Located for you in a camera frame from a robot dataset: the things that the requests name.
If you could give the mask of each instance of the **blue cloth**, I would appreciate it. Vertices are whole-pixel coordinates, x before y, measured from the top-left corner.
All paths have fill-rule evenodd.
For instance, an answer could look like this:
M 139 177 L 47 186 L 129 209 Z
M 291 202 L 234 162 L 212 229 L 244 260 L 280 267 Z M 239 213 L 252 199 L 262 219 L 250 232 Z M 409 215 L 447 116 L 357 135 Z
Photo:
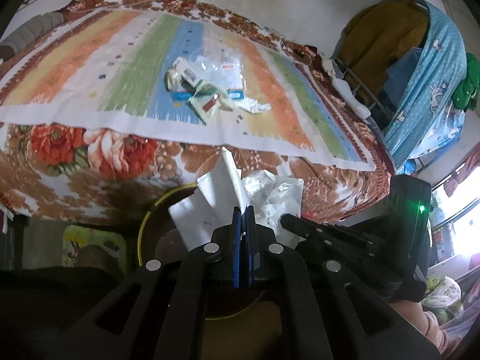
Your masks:
M 403 165 L 397 171 L 397 174 L 398 175 L 411 175 L 412 173 L 415 172 L 416 168 L 417 168 L 417 164 L 415 163 L 415 160 L 407 160 L 403 163 Z
M 396 168 L 405 162 L 442 115 L 467 73 L 462 36 L 450 18 L 422 1 L 430 12 L 427 41 L 406 86 L 395 117 L 385 130 L 387 149 Z
M 421 157 L 444 147 L 452 140 L 458 140 L 465 123 L 465 112 L 453 108 L 448 102 L 442 114 L 439 114 L 425 138 L 415 147 L 410 158 Z
M 412 47 L 397 62 L 390 66 L 386 73 L 388 80 L 383 86 L 383 90 L 388 95 L 390 102 L 398 108 L 402 100 L 403 92 L 412 77 L 413 72 L 422 54 L 422 49 Z

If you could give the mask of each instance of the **green cloth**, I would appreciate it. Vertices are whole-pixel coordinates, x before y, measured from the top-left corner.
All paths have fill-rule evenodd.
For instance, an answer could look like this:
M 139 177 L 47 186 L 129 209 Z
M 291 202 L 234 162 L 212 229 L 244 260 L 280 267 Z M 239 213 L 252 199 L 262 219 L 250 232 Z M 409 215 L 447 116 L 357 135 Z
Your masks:
M 456 109 L 471 109 L 477 107 L 480 91 L 480 62 L 473 54 L 466 54 L 466 77 L 460 81 L 452 95 L 453 106 Z

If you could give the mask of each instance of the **window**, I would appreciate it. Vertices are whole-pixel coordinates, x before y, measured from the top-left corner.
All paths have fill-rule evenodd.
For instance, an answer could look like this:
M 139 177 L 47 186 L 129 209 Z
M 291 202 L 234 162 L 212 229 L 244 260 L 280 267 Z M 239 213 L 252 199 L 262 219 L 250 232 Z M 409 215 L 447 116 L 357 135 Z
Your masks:
M 443 189 L 446 180 L 431 193 L 434 258 L 430 265 L 455 254 L 471 256 L 480 252 L 480 167 L 457 186 L 451 197 Z

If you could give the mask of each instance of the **yellow garment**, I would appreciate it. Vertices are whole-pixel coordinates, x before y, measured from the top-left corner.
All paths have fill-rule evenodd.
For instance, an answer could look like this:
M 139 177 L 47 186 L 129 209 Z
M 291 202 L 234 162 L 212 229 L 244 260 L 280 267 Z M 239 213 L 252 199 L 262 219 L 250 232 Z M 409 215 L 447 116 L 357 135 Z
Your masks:
M 428 22 L 415 0 L 382 1 L 350 20 L 338 57 L 377 95 L 386 69 L 421 44 Z

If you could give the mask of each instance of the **striped blanket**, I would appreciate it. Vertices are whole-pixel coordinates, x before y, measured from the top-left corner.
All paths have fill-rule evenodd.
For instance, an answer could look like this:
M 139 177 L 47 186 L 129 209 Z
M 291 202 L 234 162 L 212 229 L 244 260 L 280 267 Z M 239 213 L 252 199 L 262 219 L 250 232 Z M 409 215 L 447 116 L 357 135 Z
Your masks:
M 271 110 L 217 112 L 206 126 L 188 102 L 172 99 L 165 77 L 179 56 L 225 48 L 240 57 L 246 96 Z M 94 9 L 52 33 L 0 87 L 3 122 L 111 128 L 375 169 L 370 152 L 335 110 L 340 100 L 322 92 L 306 65 L 212 23 L 165 12 Z

